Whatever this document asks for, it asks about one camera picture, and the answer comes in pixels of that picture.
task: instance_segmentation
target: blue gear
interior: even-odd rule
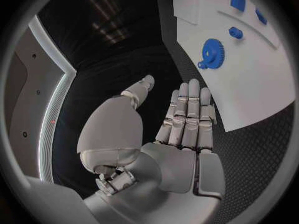
[[[217,69],[224,62],[224,47],[217,39],[208,39],[204,43],[202,49],[203,61],[198,62],[197,66],[200,69]]]

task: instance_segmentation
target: blue plastic part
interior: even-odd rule
[[[260,20],[263,24],[267,25],[267,19],[261,14],[261,12],[260,12],[258,9],[256,9],[256,14],[257,14],[259,20]]]
[[[231,0],[231,6],[240,11],[245,11],[245,3],[246,0]]]
[[[217,69],[224,62],[224,47],[217,39],[208,39],[202,49],[203,61],[198,62],[199,69]]]
[[[241,39],[243,37],[243,32],[234,26],[229,29],[229,34],[237,39]]]

